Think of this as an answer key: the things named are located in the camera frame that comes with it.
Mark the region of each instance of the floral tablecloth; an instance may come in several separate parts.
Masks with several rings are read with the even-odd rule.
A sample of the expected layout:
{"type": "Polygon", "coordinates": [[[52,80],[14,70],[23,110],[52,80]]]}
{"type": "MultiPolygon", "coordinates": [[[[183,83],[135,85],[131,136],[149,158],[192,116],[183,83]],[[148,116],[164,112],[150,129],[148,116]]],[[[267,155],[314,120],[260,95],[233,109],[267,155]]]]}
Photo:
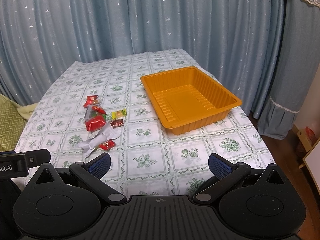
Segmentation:
{"type": "MultiPolygon", "coordinates": [[[[92,63],[74,62],[43,96],[28,121],[16,152],[46,148],[55,167],[88,162],[77,143],[93,137],[84,125],[87,95],[100,96],[107,113],[127,108],[121,136],[109,151],[111,169],[102,181],[130,195],[190,194],[212,176],[208,156],[216,152],[229,161],[253,168],[273,163],[272,155],[240,107],[222,121],[176,136],[166,132],[146,95],[140,77],[198,63],[182,49],[146,52],[92,63]]],[[[14,179],[23,188],[29,176],[14,179]]]]}

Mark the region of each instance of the brown floor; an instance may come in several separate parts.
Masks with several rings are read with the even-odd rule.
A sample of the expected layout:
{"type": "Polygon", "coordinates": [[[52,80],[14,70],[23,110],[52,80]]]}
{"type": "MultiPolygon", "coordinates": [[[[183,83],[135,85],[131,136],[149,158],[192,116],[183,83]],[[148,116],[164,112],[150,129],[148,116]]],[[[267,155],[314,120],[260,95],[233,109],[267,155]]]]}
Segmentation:
{"type": "MultiPolygon", "coordinates": [[[[256,127],[257,120],[250,114],[249,119],[256,127]]],[[[299,169],[302,160],[295,154],[298,137],[290,131],[283,140],[262,136],[263,141],[269,148],[275,162],[284,171],[303,200],[307,215],[298,233],[303,240],[320,239],[320,211],[319,193],[306,167],[299,169]]]]}

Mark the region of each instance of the white paper wrapper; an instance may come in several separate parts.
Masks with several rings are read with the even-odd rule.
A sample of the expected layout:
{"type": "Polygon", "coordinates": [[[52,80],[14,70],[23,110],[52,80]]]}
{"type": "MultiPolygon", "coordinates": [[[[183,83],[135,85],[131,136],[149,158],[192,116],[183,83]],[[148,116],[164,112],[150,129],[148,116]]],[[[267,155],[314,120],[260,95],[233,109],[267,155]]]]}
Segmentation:
{"type": "Polygon", "coordinates": [[[108,140],[117,139],[119,136],[120,134],[116,132],[112,128],[110,122],[108,122],[101,128],[95,137],[83,142],[79,142],[77,146],[83,149],[82,154],[85,158],[87,158],[99,144],[108,140]]]}

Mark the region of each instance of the wall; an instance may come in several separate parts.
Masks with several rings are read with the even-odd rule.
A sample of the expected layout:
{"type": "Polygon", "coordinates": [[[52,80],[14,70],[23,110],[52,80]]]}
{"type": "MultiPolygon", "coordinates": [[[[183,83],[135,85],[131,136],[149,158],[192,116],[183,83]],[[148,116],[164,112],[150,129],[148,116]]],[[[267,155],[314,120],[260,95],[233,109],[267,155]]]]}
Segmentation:
{"type": "Polygon", "coordinates": [[[298,129],[309,126],[320,137],[320,65],[294,124],[298,129]]]}

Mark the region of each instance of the triangular hole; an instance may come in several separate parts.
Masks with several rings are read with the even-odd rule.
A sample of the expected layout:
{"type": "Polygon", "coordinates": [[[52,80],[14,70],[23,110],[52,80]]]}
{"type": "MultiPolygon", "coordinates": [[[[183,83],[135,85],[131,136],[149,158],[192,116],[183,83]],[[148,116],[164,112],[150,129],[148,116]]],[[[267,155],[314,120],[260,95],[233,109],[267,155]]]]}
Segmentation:
{"type": "Polygon", "coordinates": [[[273,184],[284,184],[283,180],[281,179],[278,171],[272,170],[266,180],[269,183],[273,184]]]}
{"type": "Polygon", "coordinates": [[[49,169],[44,169],[36,181],[36,184],[46,183],[46,182],[53,182],[54,179],[49,171],[49,169]]]}

